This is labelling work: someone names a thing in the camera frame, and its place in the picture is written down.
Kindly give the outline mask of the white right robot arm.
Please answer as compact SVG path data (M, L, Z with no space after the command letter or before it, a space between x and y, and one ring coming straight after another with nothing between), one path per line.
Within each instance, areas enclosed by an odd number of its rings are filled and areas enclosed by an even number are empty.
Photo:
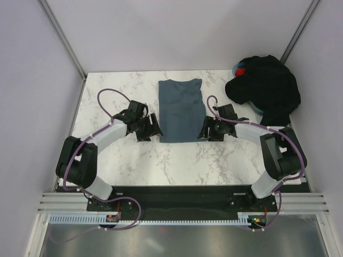
M261 147L265 171L251 185L252 193L245 197L250 210L259 210L265 204L264 198L274 194L284 182L304 175L307 159L290 127L266 127L238 118L231 104L214 107L214 110L218 114L205 117L200 139L223 141L227 134Z

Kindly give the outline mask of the grey-blue t shirt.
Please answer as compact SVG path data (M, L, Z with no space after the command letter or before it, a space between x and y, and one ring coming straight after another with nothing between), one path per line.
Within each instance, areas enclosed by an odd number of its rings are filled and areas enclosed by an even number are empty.
M159 81L159 123L161 143L199 142L206 108L202 80Z

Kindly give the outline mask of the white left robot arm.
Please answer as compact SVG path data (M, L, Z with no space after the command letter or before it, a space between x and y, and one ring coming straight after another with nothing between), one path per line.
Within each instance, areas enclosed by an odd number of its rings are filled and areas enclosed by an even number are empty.
M152 136L163 136L156 114L148 112L146 104L131 100L127 109L110 116L108 123L81 138L69 136L65 139L56 166L56 175L66 183L99 199L105 210L117 206L113 187L98 176L98 154L115 141L134 133L137 141L150 141Z

